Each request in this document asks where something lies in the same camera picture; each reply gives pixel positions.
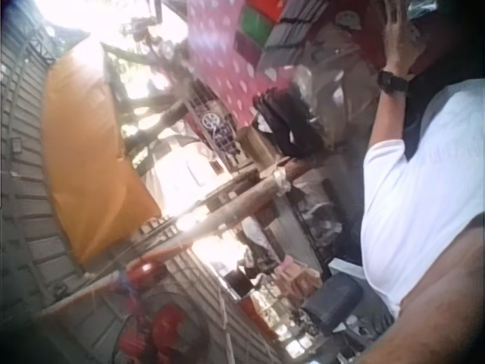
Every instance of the corrugated metal wall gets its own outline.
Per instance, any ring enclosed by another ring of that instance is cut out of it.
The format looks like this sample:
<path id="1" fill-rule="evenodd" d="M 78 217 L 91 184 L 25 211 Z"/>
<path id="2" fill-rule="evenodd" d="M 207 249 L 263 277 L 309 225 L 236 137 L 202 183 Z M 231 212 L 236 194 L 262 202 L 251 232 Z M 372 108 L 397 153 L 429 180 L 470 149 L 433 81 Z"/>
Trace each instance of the corrugated metal wall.
<path id="1" fill-rule="evenodd" d="M 56 224 L 42 170 L 40 115 L 53 60 L 42 18 L 13 2 L 2 23 L 2 321 L 52 303 L 82 272 Z"/>
<path id="2" fill-rule="evenodd" d="M 39 28 L 41 22 L 32 0 L 14 2 L 2 22 L 0 322 L 4 326 L 25 316 L 25 312 L 29 317 L 52 304 L 57 284 L 66 284 L 72 293 L 85 281 L 84 271 L 71 258 L 68 243 L 55 220 L 42 170 L 42 92 L 53 51 L 49 49 L 45 29 Z M 136 239 L 142 240 L 143 236 L 138 234 Z M 130 244 L 133 243 L 127 241 L 107 252 L 93 271 L 99 271 Z M 132 249 L 122 259 L 115 259 L 112 268 L 121 268 L 136 255 Z M 228 340 L 234 363 L 283 362 L 278 359 L 285 357 L 280 348 L 262 338 L 217 278 L 191 252 L 172 259 L 168 266 L 174 276 L 166 288 L 188 294 L 207 314 L 210 362 L 232 362 L 227 355 Z M 182 283 L 175 284 L 173 279 Z M 190 280 L 197 282 L 187 287 L 185 283 Z M 227 311 L 226 324 L 221 300 Z M 50 352 L 49 362 L 110 362 L 114 341 L 128 314 L 126 304 L 125 298 L 114 293 L 86 298 L 55 317 L 30 341 L 39 343 L 40 338 L 47 338 L 57 347 L 57 354 L 55 350 Z"/>

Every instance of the hand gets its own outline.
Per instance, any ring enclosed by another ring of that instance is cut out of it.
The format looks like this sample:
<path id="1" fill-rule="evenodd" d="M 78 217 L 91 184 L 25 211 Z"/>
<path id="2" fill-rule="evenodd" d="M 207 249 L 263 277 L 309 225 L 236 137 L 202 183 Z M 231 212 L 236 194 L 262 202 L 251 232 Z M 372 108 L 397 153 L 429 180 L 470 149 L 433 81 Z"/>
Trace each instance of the hand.
<path id="1" fill-rule="evenodd" d="M 406 0 L 384 0 L 386 6 L 386 29 L 384 48 L 386 50 L 386 71 L 406 78 L 409 68 L 424 51 L 422 42 L 413 42 L 407 19 Z"/>

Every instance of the white t-shirt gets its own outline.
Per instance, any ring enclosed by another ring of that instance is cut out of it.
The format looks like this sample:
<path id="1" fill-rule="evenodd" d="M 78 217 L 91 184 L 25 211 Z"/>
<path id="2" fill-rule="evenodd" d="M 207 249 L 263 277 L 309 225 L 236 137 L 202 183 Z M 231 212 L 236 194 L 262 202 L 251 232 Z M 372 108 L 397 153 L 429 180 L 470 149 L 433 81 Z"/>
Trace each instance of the white t-shirt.
<path id="1" fill-rule="evenodd" d="M 446 87 L 428 105 L 418 150 L 402 140 L 364 160 L 362 260 L 369 284 L 394 316 L 441 252 L 484 211 L 485 80 Z"/>

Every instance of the black bag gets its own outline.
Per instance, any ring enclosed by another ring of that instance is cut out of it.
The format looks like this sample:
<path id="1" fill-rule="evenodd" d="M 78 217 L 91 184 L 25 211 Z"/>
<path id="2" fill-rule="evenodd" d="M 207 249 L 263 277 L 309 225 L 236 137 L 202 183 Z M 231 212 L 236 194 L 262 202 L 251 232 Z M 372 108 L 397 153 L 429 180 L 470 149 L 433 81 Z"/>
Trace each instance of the black bag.
<path id="1" fill-rule="evenodd" d="M 252 100 L 272 133 L 256 130 L 289 157 L 304 158 L 321 148 L 323 141 L 308 123 L 311 113 L 294 89 L 269 89 Z"/>

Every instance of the black wristwatch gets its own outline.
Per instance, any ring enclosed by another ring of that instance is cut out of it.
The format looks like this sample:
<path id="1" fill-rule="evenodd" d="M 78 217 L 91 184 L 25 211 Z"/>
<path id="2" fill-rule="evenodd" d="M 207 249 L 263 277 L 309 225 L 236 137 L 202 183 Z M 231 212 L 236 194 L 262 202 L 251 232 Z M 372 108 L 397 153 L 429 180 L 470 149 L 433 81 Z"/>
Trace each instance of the black wristwatch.
<path id="1" fill-rule="evenodd" d="M 388 94 L 406 93 L 408 91 L 408 81 L 404 78 L 394 76 L 392 72 L 380 71 L 377 75 L 377 84 Z"/>

